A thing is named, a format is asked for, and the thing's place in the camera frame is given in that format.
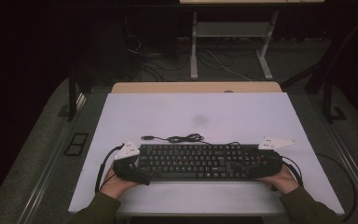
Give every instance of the keyboard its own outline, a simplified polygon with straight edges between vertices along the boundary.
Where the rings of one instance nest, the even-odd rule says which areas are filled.
[[[261,153],[275,153],[257,147],[239,144],[141,145],[138,168],[151,174],[151,180],[249,180],[249,174],[235,166],[257,166]]]

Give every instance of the hand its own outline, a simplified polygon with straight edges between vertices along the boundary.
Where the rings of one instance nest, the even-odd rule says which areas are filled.
[[[287,194],[299,187],[297,181],[290,173],[289,168],[287,166],[283,166],[281,171],[276,175],[272,176],[265,176],[262,178],[258,178],[264,182],[264,184],[271,188],[272,186],[275,187],[280,194]]]
[[[116,176],[115,172],[113,171],[112,163],[105,176],[100,192],[114,199],[118,199],[127,189],[133,188],[138,185],[138,183],[123,180],[120,177]]]

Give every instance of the floor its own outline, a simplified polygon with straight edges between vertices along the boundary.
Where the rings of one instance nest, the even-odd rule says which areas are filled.
[[[181,53],[166,58],[161,52],[145,49],[149,57],[138,63],[139,73],[131,81],[192,81],[189,75],[188,39],[179,39]],[[274,81],[282,83],[315,64],[329,46],[328,40],[280,40],[270,43],[266,55]],[[200,39],[198,43],[198,81],[265,81],[255,57],[262,46],[259,39]],[[289,94],[304,130],[316,153],[331,157],[339,164],[348,152],[358,169],[358,113],[337,88],[333,92],[333,106],[339,107],[346,120],[333,124],[321,113],[322,92],[306,94],[303,78],[284,89]],[[51,95],[44,112],[29,135],[4,184],[0,188],[0,224],[5,223],[66,223],[67,212],[76,181],[86,158],[88,146],[98,123],[110,86],[95,86],[91,93],[79,98],[78,112],[68,121],[68,83],[65,80]],[[88,141],[79,157],[67,157],[62,152],[74,133],[88,133]],[[353,198],[351,182],[335,162],[319,156],[345,212],[356,206],[347,223],[358,223],[358,176],[355,181],[357,198]],[[192,223],[206,223],[208,219]],[[288,223],[285,216],[262,217],[265,224]],[[146,223],[134,219],[133,223]],[[237,218],[229,223],[248,223]]]

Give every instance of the white table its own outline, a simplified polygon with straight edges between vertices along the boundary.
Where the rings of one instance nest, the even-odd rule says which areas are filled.
[[[141,136],[165,138],[190,133],[199,133],[205,141],[216,144],[234,141],[259,144],[265,136],[296,140],[296,145],[276,151],[300,166],[305,188],[315,200],[343,214],[296,111],[283,92],[109,94],[69,211],[76,212],[90,203],[100,164],[113,147],[128,140],[138,146],[166,144],[143,141]],[[121,217],[273,216],[284,213],[278,193],[256,181],[152,182],[150,186],[130,189],[120,200],[122,205],[117,215]]]

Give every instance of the dark sleeve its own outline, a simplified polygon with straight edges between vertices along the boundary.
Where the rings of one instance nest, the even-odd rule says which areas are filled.
[[[70,224],[112,224],[121,202],[101,192],[97,192],[88,207],[78,211]]]
[[[323,203],[316,202],[300,187],[280,198],[289,220],[296,224],[341,224],[337,214]]]

